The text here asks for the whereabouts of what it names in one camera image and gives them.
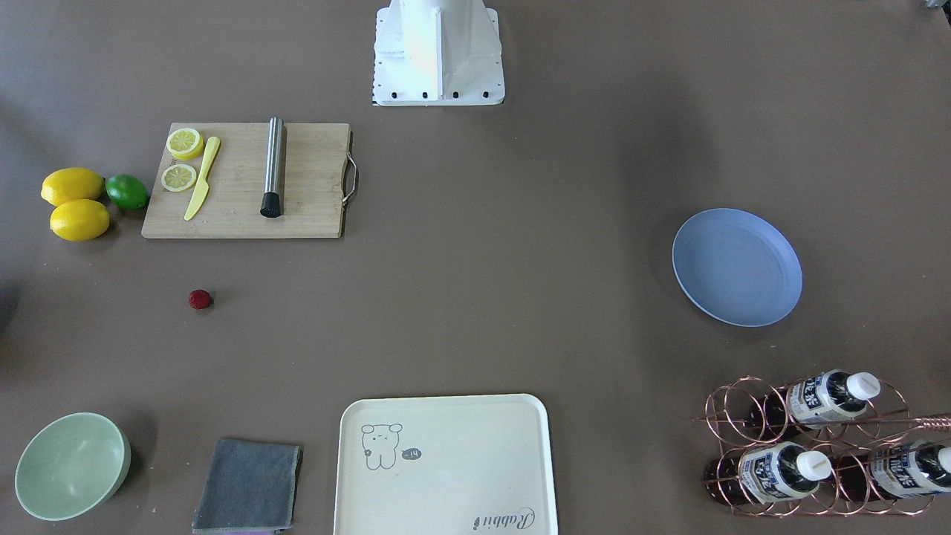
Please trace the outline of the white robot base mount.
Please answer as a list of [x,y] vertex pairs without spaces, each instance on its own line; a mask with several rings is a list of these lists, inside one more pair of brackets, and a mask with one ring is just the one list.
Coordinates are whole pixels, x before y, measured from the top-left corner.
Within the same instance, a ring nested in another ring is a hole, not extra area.
[[499,15],[482,1],[392,1],[376,13],[376,106],[493,106],[506,95]]

